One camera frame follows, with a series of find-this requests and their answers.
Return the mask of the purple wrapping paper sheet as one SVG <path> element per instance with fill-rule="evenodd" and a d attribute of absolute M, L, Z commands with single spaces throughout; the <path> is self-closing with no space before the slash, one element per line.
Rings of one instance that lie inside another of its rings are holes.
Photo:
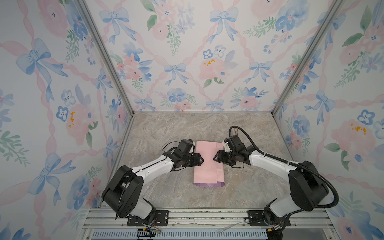
<path fill-rule="evenodd" d="M 194 168 L 194 185 L 203 188 L 221 188 L 225 185 L 224 166 L 214 161 L 217 152 L 223 150 L 222 143 L 198 141 L 196 152 L 204 162 Z"/>

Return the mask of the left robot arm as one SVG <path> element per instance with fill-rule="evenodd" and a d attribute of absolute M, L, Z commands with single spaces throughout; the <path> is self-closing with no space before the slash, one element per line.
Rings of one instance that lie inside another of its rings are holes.
<path fill-rule="evenodd" d="M 151 225 L 155 221 L 156 208 L 140 197 L 143 186 L 163 174 L 202 165 L 204 159 L 195 152 L 193 140 L 183 139 L 177 143 L 178 146 L 147 164 L 118 168 L 102 193 L 103 202 L 116 213 L 116 218 L 133 216 Z"/>

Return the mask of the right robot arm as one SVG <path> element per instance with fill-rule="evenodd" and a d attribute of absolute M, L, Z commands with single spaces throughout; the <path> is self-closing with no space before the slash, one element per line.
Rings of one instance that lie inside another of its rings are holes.
<path fill-rule="evenodd" d="M 214 161 L 232 168 L 241 162 L 269 171 L 289 183 L 290 193 L 268 203 L 262 216 L 257 218 L 268 226 L 279 225 L 296 213 L 323 208 L 331 190 L 330 184 L 326 183 L 312 163 L 288 161 L 257 151 L 252 146 L 240 152 L 229 148 L 219 150 Z"/>

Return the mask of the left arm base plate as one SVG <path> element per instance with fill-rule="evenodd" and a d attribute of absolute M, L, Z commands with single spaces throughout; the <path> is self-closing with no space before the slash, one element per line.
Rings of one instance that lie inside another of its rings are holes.
<path fill-rule="evenodd" d="M 169 222 L 168 210 L 155 210 L 150 213 L 145 219 L 137 216 L 129 215 L 127 226 L 128 227 L 167 227 Z"/>

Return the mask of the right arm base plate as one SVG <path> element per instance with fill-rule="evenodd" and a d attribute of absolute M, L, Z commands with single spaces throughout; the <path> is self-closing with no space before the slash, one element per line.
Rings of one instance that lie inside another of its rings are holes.
<path fill-rule="evenodd" d="M 247 211 L 247 217 L 244 219 L 246 224 L 249 224 L 252 227 L 290 227 L 291 222 L 287 220 L 287 217 L 282 218 L 274 217 L 272 214 L 265 213 L 264 210 L 249 210 Z"/>

